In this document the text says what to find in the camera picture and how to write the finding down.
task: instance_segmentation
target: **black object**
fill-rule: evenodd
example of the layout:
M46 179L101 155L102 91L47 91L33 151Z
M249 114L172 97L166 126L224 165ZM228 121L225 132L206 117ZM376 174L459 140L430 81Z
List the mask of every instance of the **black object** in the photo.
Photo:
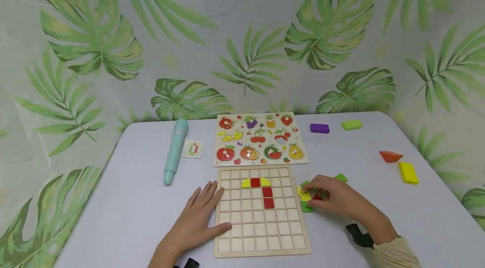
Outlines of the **black object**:
M374 249L374 240L372 237L370 237L368 233L363 234L357 224L350 224L345 227L345 229L347 229L348 233L352 236L352 239L354 239L354 243L358 246Z

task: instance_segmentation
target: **small card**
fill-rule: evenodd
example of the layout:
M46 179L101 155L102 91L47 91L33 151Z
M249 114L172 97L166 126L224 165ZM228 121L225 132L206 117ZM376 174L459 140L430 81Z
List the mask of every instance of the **small card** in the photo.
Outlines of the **small card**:
M203 140L185 140L181 157L183 158L202 158L205 141Z

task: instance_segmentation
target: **white table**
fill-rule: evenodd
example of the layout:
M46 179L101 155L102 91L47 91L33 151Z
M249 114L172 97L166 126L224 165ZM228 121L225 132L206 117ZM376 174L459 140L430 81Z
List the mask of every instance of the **white table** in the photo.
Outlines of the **white table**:
M342 121L359 119L361 130L344 131ZM397 232L427 268L485 267L485 233L433 172L391 118L380 112L298 115L296 121L309 164L293 165L297 182L317 174L342 172L348 184L384 211ZM330 134L310 133L310 123L330 126ZM173 121L130 125L106 166L57 268L145 268L197 186L217 179L213 167L216 121L189 121L187 139L205 140L202 159L181 159L173 185L163 185L163 167ZM404 154L420 184L404 184L396 164L379 150ZM183 255L201 268L370 267L370 249L350 241L349 220L330 214L304 214L311 255L214 259L213 241Z

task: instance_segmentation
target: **backdrop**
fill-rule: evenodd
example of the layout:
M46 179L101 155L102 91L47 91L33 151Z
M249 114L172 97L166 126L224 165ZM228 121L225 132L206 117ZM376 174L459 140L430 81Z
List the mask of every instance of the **backdrop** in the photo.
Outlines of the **backdrop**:
M54 265L128 124L223 113L387 113L485 228L485 0L0 6L2 268Z

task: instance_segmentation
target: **orange puzzle piece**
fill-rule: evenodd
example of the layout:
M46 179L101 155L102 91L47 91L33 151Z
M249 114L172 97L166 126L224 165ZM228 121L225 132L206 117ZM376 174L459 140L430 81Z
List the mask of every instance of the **orange puzzle piece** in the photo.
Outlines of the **orange puzzle piece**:
M402 154L391 151L379 151L379 153L386 163L395 163L403 156Z

